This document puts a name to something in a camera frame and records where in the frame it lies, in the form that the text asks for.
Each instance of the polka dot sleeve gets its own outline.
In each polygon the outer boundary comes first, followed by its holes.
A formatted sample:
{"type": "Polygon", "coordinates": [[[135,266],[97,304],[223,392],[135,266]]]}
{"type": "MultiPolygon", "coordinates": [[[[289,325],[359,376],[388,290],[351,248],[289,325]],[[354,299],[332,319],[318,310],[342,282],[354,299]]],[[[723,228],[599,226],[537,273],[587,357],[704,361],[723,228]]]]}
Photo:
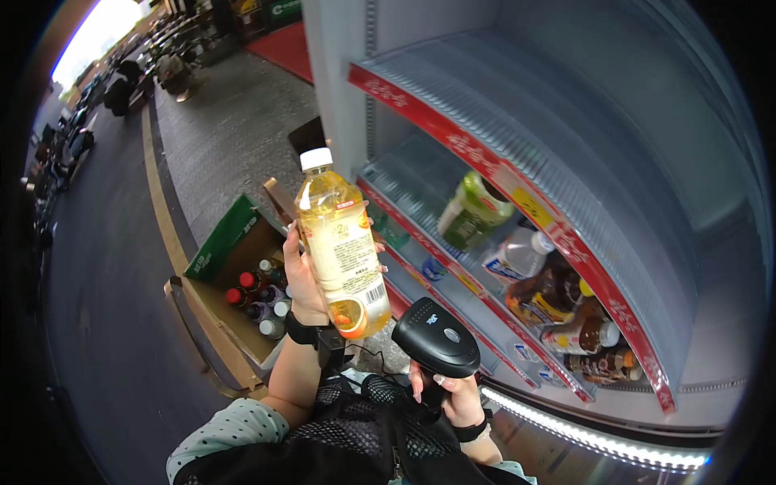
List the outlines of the polka dot sleeve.
{"type": "Polygon", "coordinates": [[[257,400],[244,398],[218,411],[200,429],[194,431],[167,458],[167,478],[200,456],[252,443],[278,443],[289,431],[279,412],[257,400]]]}
{"type": "Polygon", "coordinates": [[[531,485],[536,485],[536,477],[535,476],[526,476],[523,473],[523,466],[518,462],[498,462],[491,465],[493,468],[502,469],[505,472],[509,472],[512,475],[517,475],[526,482],[530,483],[531,485]]]}

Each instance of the red floor mat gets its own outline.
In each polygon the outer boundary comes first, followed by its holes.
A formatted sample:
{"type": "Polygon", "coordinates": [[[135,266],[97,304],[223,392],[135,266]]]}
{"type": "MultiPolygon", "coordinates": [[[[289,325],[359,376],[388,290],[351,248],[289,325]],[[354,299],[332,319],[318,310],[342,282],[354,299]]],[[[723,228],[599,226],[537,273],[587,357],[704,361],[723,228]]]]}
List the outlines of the red floor mat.
{"type": "Polygon", "coordinates": [[[297,22],[283,27],[254,40],[245,48],[313,84],[307,41],[304,38],[304,23],[297,22]]]}

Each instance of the beverage cooler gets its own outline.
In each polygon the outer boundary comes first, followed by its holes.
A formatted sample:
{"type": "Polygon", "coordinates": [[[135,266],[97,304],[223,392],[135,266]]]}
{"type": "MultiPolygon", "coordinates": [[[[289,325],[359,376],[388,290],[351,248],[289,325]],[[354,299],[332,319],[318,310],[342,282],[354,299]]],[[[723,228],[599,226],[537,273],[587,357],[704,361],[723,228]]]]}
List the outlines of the beverage cooler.
{"type": "Polygon", "coordinates": [[[702,465],[756,363],[773,234],[757,128],[694,11],[327,0],[303,17],[334,170],[371,201],[394,313],[437,300],[480,344],[483,395],[552,433],[702,465]],[[506,254],[519,227],[551,243],[527,279],[506,254]],[[616,376],[566,352],[589,347],[568,330],[585,311],[616,376]]]}

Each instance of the red bottle cap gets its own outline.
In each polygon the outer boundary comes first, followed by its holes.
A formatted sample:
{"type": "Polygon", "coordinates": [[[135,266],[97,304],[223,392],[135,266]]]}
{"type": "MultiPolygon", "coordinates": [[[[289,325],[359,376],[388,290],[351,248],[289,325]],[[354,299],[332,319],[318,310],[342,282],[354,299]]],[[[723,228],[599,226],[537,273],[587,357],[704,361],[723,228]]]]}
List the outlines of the red bottle cap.
{"type": "Polygon", "coordinates": [[[240,303],[242,300],[242,292],[237,288],[229,288],[227,290],[227,301],[231,304],[240,303]]]}
{"type": "Polygon", "coordinates": [[[240,284],[245,288],[250,288],[253,286],[255,281],[256,277],[249,272],[244,272],[240,275],[240,284]]]}

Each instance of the sky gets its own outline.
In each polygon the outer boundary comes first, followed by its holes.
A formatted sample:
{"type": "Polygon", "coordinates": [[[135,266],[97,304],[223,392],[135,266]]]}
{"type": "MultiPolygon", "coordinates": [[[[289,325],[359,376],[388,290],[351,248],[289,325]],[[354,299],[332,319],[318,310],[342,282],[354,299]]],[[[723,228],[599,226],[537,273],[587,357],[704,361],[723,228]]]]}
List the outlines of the sky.
{"type": "Polygon", "coordinates": [[[134,0],[100,0],[78,28],[51,78],[67,91],[84,68],[124,37],[141,16],[134,0]]]}

